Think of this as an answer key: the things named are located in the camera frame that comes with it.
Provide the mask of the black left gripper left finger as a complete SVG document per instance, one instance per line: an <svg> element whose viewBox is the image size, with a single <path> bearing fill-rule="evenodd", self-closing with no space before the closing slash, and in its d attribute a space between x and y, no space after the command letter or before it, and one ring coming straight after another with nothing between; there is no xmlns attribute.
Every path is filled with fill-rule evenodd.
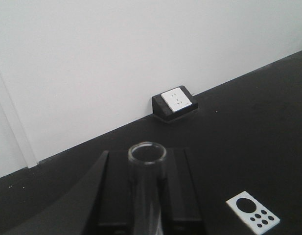
<svg viewBox="0 0 302 235"><path fill-rule="evenodd" d="M128 235L131 209L125 151L103 151L95 167L98 185L82 234Z"/></svg>

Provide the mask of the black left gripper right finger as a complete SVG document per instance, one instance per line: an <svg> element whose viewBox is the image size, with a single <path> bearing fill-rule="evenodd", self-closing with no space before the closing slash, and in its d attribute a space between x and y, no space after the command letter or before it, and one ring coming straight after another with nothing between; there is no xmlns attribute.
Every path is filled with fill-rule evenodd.
<svg viewBox="0 0 302 235"><path fill-rule="evenodd" d="M167 150L167 179L162 199L165 235L206 235L186 152Z"/></svg>

